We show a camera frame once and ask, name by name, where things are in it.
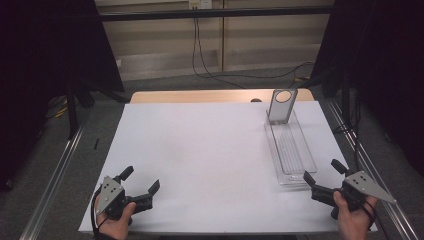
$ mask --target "metal bracket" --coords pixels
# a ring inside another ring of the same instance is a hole
[[[102,190],[100,192],[99,205],[96,211],[97,215],[100,215],[115,198],[124,191],[124,188],[113,180],[113,178],[106,176],[103,180]]]
[[[376,197],[386,202],[393,204],[396,203],[396,199],[381,188],[374,179],[372,179],[364,171],[354,173],[346,177],[344,181],[361,193]]]
[[[297,89],[275,89],[272,93],[268,119],[271,125],[286,124],[290,119]]]

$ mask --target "cable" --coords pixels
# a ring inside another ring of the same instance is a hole
[[[204,69],[206,70],[206,72],[209,74],[209,77],[208,77],[208,76],[202,76],[202,75],[198,74],[198,73],[197,73],[197,71],[196,71],[196,68],[194,67],[194,54],[195,54],[195,52],[196,52],[196,44],[197,44],[197,41],[196,41],[196,40],[198,40],[198,42],[199,42],[199,51],[200,51],[200,57],[201,57],[201,59],[202,59],[203,67],[204,67]],[[202,45],[200,44],[199,21],[198,21],[198,19],[197,19],[197,18],[194,18],[194,48],[193,48],[193,55],[192,55],[191,63],[192,63],[192,67],[193,67],[193,71],[194,71],[194,73],[195,73],[197,76],[201,77],[201,78],[213,78],[213,79],[215,79],[215,80],[217,80],[217,81],[224,82],[224,83],[228,83],[228,84],[231,84],[231,85],[236,86],[236,87],[238,87],[238,88],[246,89],[245,87],[240,86],[240,85],[238,85],[238,84],[236,84],[236,83],[232,83],[232,82],[229,82],[229,81],[225,81],[225,80],[222,80],[222,79],[218,79],[218,78],[216,78],[215,76],[213,76],[213,75],[212,75],[212,74],[211,74],[211,73],[207,70],[206,65],[205,65],[205,61],[204,61],[204,59],[203,59]]]
[[[303,66],[306,66],[306,65],[313,65],[313,64],[315,64],[314,62],[304,62],[304,63],[296,66],[293,70],[290,70],[290,71],[288,71],[286,73],[275,75],[275,76],[253,76],[253,75],[244,75],[244,74],[218,74],[218,75],[212,75],[208,71],[208,69],[206,68],[206,64],[205,64],[205,61],[204,61],[204,58],[203,58],[202,44],[200,42],[200,27],[199,27],[199,21],[198,21],[197,18],[194,19],[194,24],[195,24],[195,40],[194,40],[193,55],[192,55],[192,68],[193,68],[194,73],[197,76],[201,77],[201,78],[214,78],[214,79],[216,79],[218,81],[221,81],[221,82],[232,84],[232,85],[235,85],[235,86],[240,87],[240,88],[245,88],[245,87],[242,87],[242,86],[240,86],[238,84],[235,84],[235,83],[232,83],[232,82],[228,82],[228,81],[225,81],[225,80],[222,80],[222,79],[218,79],[217,77],[244,77],[244,78],[273,79],[273,78],[284,77],[284,76],[287,76],[287,75],[289,75],[291,73],[295,73],[296,70],[298,70],[300,67],[303,67]],[[200,57],[201,57],[201,60],[202,60],[203,68],[205,69],[205,71],[208,73],[209,76],[202,76],[202,75],[200,75],[199,73],[197,73],[197,71],[196,71],[196,69],[194,67],[194,54],[196,52],[196,45],[197,45],[197,43],[199,44],[199,52],[200,52]],[[293,82],[292,82],[292,84],[290,84],[289,88],[293,86],[294,82],[295,81],[293,80]]]

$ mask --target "floor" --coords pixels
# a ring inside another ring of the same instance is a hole
[[[156,69],[151,75],[145,75],[144,80],[124,81],[126,93],[131,94],[142,90],[183,90],[183,89],[228,89],[234,88],[222,81],[204,79],[196,75],[185,75],[190,70],[166,72],[161,76],[161,70]],[[237,72],[243,75],[275,76],[279,78],[245,79],[240,77],[225,77],[226,81],[234,81],[246,88],[284,88],[298,85],[293,73],[282,76],[293,68],[262,68]],[[296,71],[296,77],[310,74],[312,66],[305,66]],[[339,123],[332,113],[327,99],[322,96],[320,87],[313,87],[314,97],[319,100],[330,127],[336,128]],[[20,169],[14,179],[14,189],[8,193],[0,193],[0,239],[91,239],[90,235],[78,233],[78,227],[90,200],[90,194],[102,163],[107,156],[113,140],[115,129],[122,114],[123,104],[111,101],[98,93],[92,93],[96,99],[93,109],[78,107],[78,116],[84,130],[78,138],[78,146],[73,151],[64,152],[72,142],[68,141],[69,124],[67,114],[59,118],[50,118],[43,129],[36,146],[27,163]],[[48,116],[57,111],[52,108]],[[399,234],[387,211],[387,206],[378,205],[379,231],[370,233],[368,239],[419,239],[424,236],[424,178],[412,169],[405,160],[402,150],[395,143],[387,141],[386,132],[378,124],[366,106],[362,108],[360,125],[360,141],[366,151],[364,158],[370,157],[375,168],[381,174],[392,194],[398,199],[401,213],[404,213],[408,223],[413,225],[416,236],[411,238]],[[346,160],[353,164],[353,151],[344,134],[335,134]],[[57,181],[52,176],[57,171],[62,175]],[[31,228],[30,222],[35,222],[39,228]],[[159,236],[134,236],[130,239],[157,239]],[[167,239],[287,239],[284,236],[168,236]],[[339,239],[338,233],[320,233],[297,235],[299,240]]]

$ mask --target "human hand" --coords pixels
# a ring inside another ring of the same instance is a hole
[[[99,203],[99,197],[97,196],[95,202],[95,209]],[[107,219],[107,214],[102,212],[96,216],[96,223],[99,226],[99,232],[118,240],[125,240],[128,236],[128,222],[130,221],[131,215],[135,210],[136,204],[134,202],[129,203],[122,212],[122,216],[119,220]]]
[[[363,209],[349,212],[346,199],[340,192],[335,191],[333,194],[334,201],[339,207],[339,231],[344,240],[361,240],[366,239],[366,234],[370,224],[370,219]],[[368,196],[366,200],[373,208],[377,204],[377,198]],[[373,209],[367,204],[364,207],[371,215],[375,215]]]

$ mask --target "wall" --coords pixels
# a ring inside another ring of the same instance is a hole
[[[100,13],[171,11],[188,9],[188,1],[97,0]],[[333,0],[213,0],[213,8],[266,8],[332,5]],[[295,66],[315,61],[327,25],[328,15],[266,16],[199,19],[200,40],[210,71]],[[194,47],[194,20],[147,20],[105,22],[104,27],[121,72],[188,74]],[[170,66],[173,59],[178,66]],[[201,70],[198,53],[195,67]],[[177,71],[166,73],[168,68]],[[123,80],[152,77],[151,74],[123,74]]]

